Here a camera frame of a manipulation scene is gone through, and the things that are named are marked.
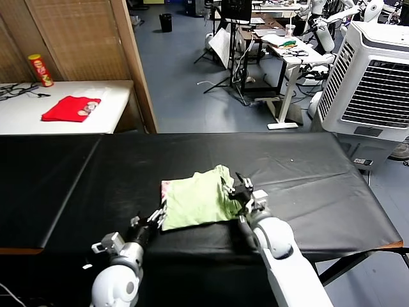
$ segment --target red cloth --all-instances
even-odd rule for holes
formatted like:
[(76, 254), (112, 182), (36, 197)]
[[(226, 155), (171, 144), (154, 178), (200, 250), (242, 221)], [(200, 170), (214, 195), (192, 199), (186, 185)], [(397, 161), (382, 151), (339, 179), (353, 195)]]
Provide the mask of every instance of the red cloth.
[(96, 98), (67, 96), (42, 114), (41, 120), (44, 122), (83, 122), (100, 102), (101, 100)]

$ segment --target red can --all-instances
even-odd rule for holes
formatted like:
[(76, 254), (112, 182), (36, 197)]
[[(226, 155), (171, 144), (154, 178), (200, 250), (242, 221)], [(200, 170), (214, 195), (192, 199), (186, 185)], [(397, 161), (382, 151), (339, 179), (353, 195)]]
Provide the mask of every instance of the red can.
[(45, 67), (45, 63), (41, 55), (32, 54), (28, 57), (28, 59), (36, 70), (37, 75), (40, 77), (41, 83), (45, 87), (54, 85), (54, 81), (51, 79), (50, 72), (48, 71), (47, 67)]

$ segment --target green cloth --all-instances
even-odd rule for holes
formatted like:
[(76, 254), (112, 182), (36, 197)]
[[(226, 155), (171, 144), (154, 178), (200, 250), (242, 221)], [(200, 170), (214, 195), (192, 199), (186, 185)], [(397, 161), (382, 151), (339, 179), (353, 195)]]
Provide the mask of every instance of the green cloth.
[(170, 181), (162, 230), (234, 219), (241, 206), (222, 190), (221, 177), (233, 186), (229, 169), (222, 165), (206, 173), (194, 173), (191, 178)]

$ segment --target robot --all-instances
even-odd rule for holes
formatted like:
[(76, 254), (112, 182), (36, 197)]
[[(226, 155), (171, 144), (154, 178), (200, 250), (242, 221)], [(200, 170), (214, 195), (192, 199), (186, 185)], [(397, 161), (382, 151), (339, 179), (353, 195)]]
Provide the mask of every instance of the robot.
[[(310, 33), (310, 32), (314, 33), (314, 36), (316, 37), (317, 42), (318, 42), (318, 46), (316, 50), (320, 54), (324, 54), (325, 52), (332, 52), (335, 48), (334, 41), (328, 30), (328, 26), (330, 24), (343, 20), (344, 18), (348, 16), (353, 16), (353, 15), (356, 15), (362, 12), (364, 14), (364, 17), (363, 17), (364, 22), (377, 23), (378, 17), (381, 14), (382, 8), (383, 8), (383, 0), (371, 0), (370, 2), (367, 2), (366, 0), (361, 0), (360, 2), (358, 2), (358, 4), (353, 4), (352, 0), (343, 0), (345, 7), (349, 7), (349, 8), (325, 19), (322, 17), (322, 11), (326, 3), (326, 0), (324, 1), (313, 0), (311, 1), (311, 3), (312, 3), (312, 9), (311, 9), (312, 15), (308, 20), (310, 29), (306, 31), (305, 34)], [(345, 25), (341, 26), (341, 32), (343, 33), (343, 35), (345, 35), (346, 33)], [(327, 61), (329, 65), (333, 64), (333, 62), (335, 61), (335, 56), (333, 54), (331, 54), (331, 56), (332, 57), (328, 58), (328, 61)], [(304, 72), (304, 74), (311, 75), (311, 71), (313, 69), (314, 69), (313, 67), (308, 67), (307, 72)], [(314, 118), (318, 103), (320, 102), (321, 95), (322, 95), (322, 91), (317, 92), (310, 101), (310, 105), (308, 108), (308, 114), (311, 118)]]
[[(240, 183), (234, 187), (221, 179), (223, 190), (242, 206), (238, 223), (249, 244), (257, 247), (268, 273), (268, 281), (280, 307), (333, 306), (318, 275), (294, 240), (290, 225), (267, 208), (267, 193), (253, 191), (249, 178), (236, 173)], [(92, 287), (94, 307), (134, 307), (143, 278), (142, 258), (148, 238), (157, 232), (166, 216), (166, 206), (149, 218), (131, 220), (133, 239), (124, 243), (118, 233), (106, 235), (93, 245), (96, 253), (106, 251), (111, 263), (95, 279)]]

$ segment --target black trash can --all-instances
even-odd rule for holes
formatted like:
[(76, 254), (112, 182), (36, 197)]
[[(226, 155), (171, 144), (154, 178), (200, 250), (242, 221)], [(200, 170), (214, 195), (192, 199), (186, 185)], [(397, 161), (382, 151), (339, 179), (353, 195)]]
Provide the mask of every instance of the black trash can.
[(401, 22), (400, 26), (409, 26), (409, 1), (404, 1), (401, 10)]
[(162, 32), (172, 32), (172, 14), (160, 14), (159, 19)]

